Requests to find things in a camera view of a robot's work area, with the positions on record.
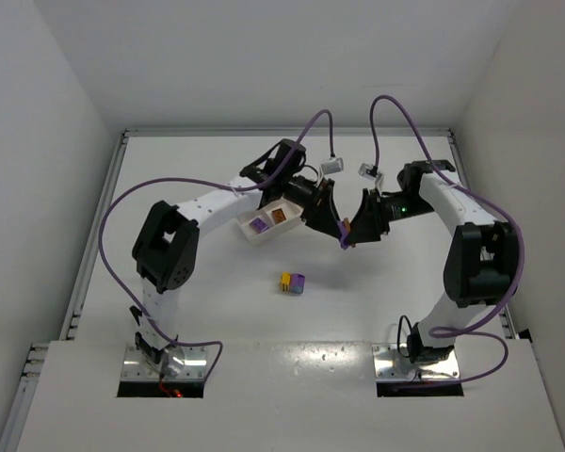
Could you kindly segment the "thin purple lego plate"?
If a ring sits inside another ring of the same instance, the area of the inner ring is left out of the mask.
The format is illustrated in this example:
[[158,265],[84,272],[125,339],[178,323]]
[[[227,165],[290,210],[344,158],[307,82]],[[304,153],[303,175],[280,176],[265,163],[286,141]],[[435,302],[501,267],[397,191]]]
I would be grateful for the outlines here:
[[349,229],[347,228],[347,226],[348,222],[346,218],[338,221],[338,228],[340,231],[339,243],[342,250],[347,250],[349,248],[349,244],[347,243]]

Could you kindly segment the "orange brown lego brick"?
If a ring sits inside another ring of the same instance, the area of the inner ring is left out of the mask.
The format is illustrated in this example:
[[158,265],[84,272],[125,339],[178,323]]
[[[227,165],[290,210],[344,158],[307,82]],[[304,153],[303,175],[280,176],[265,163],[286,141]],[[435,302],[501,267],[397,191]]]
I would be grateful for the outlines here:
[[273,209],[270,212],[270,215],[275,224],[281,224],[286,221],[286,214],[284,213],[284,210],[281,207]]

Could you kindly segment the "white three-compartment tray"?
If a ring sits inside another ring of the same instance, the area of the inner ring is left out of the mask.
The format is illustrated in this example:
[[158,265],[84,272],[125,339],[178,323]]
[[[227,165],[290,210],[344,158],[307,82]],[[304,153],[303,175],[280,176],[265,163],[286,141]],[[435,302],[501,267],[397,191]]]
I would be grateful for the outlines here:
[[[272,220],[270,212],[273,209],[281,207],[286,214],[286,221],[281,224],[275,224]],[[290,202],[285,198],[280,198],[274,202],[267,204],[266,206],[254,210],[251,212],[246,212],[241,214],[236,218],[236,223],[238,224],[240,231],[246,237],[248,242],[253,246],[259,246],[268,240],[271,240],[281,234],[284,234],[297,226],[302,224],[301,214],[303,208],[299,205]],[[249,223],[254,218],[262,218],[266,221],[270,228],[263,232],[262,234],[257,234],[249,227]]]

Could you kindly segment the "purple lego brick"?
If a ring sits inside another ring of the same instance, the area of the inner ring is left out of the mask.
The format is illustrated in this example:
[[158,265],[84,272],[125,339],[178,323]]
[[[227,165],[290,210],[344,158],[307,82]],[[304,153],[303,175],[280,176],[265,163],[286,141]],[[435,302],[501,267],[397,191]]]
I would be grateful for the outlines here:
[[270,228],[269,224],[266,221],[264,221],[262,218],[254,218],[249,223],[249,227],[257,234],[262,234],[263,232],[267,231]]

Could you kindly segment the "yellow striped lego brick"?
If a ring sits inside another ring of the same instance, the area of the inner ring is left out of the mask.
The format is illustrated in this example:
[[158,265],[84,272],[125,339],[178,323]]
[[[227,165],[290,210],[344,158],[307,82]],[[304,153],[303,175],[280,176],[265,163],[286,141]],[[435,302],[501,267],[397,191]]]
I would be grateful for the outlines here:
[[291,274],[288,272],[284,272],[280,278],[280,288],[283,292],[288,292],[291,287]]

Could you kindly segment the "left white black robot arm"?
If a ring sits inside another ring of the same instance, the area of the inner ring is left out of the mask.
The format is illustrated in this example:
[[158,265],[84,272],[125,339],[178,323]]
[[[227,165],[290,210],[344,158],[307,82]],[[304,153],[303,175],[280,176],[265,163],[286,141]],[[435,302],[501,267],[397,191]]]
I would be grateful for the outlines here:
[[343,161],[330,155],[311,180],[300,175],[305,154],[298,142],[282,139],[228,184],[215,185],[188,202],[160,201],[152,206],[132,249],[142,287],[140,305],[134,310],[135,344],[151,363],[163,363],[167,352],[180,346],[174,337],[180,289],[195,269],[200,240],[215,229],[244,214],[262,216],[272,203],[285,200],[300,208],[309,227],[342,237],[330,176],[343,170]]

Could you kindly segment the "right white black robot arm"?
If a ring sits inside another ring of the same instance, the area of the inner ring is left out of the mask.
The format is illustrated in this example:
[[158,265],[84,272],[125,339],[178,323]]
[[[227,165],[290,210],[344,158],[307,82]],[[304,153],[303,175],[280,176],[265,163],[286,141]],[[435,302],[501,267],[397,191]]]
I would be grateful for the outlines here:
[[447,358],[458,335],[477,329],[483,314],[514,292],[520,267],[515,228],[487,212],[460,184],[446,160],[414,161],[397,176],[399,191],[364,190],[361,206],[342,226],[345,247],[375,242],[393,221],[436,214],[452,240],[443,271],[444,292],[430,313],[410,328],[407,359],[437,363]]

